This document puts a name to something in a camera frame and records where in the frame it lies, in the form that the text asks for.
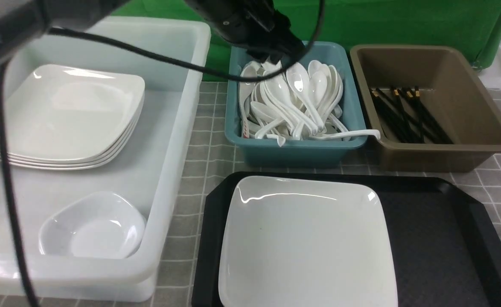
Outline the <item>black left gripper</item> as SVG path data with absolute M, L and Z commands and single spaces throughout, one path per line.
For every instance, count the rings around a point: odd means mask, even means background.
M 277 64 L 305 50 L 290 30 L 289 18 L 271 0 L 186 0 L 185 4 L 217 35 L 260 63 Z

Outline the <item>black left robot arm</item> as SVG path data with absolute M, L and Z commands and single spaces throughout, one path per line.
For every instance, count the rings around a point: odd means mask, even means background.
M 229 75 L 195 64 L 143 50 L 87 29 L 111 15 L 125 4 L 124 0 L 0 0 L 0 66 L 30 41 L 43 35 L 57 35 L 104 43 L 178 67 L 229 81 L 257 82 L 266 77 Z M 315 42 L 303 43 L 290 31 L 289 19 L 274 9 L 270 0 L 187 0 L 189 6 L 228 43 L 246 49 L 253 58 L 276 63 L 284 56 L 290 63 L 270 78 L 283 74 L 297 64 Z

